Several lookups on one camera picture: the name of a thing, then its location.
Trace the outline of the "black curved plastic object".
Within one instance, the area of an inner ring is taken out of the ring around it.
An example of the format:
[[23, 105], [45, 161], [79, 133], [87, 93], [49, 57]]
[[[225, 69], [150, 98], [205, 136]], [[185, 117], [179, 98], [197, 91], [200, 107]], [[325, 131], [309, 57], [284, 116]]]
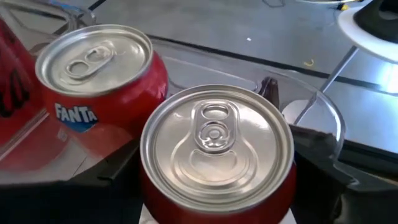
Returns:
[[355, 12], [354, 21], [371, 35], [398, 44], [398, 0], [372, 0]]

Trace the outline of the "black frame clamp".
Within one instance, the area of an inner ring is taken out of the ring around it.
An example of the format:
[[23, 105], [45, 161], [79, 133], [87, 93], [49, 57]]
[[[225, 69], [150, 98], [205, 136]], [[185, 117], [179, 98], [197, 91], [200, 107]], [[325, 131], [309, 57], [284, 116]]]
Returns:
[[266, 100], [270, 101], [277, 109], [279, 109], [279, 88], [275, 78], [265, 77], [261, 81], [261, 88], [258, 92]]

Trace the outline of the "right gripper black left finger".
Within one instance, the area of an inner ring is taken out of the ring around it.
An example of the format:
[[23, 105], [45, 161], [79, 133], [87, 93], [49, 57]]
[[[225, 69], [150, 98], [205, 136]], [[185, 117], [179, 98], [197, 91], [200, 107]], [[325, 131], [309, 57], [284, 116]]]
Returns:
[[139, 143], [69, 179], [0, 184], [0, 224], [139, 224]]

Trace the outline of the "red Coca-Cola Zero can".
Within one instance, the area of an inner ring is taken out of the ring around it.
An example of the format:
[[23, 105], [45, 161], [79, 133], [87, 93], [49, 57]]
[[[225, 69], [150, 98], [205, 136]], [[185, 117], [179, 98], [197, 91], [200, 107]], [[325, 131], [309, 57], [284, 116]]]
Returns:
[[34, 59], [0, 17], [0, 147], [42, 108]]

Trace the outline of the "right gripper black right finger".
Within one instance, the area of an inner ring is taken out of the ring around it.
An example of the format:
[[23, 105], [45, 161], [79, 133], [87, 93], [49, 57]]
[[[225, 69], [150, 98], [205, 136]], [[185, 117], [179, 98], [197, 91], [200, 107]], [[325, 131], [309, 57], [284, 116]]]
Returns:
[[345, 140], [290, 127], [295, 144], [298, 224], [398, 224], [398, 181], [338, 160]]

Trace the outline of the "red Fanta soda can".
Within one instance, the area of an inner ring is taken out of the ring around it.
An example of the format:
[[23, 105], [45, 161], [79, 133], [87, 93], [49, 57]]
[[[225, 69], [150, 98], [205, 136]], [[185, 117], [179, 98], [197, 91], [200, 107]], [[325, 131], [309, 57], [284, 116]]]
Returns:
[[47, 111], [78, 133], [110, 125], [138, 137], [169, 85], [150, 38], [118, 24], [60, 36], [41, 51], [35, 73]]
[[257, 93], [180, 91], [141, 135], [144, 205], [158, 224], [279, 224], [295, 195], [294, 154], [289, 124]]

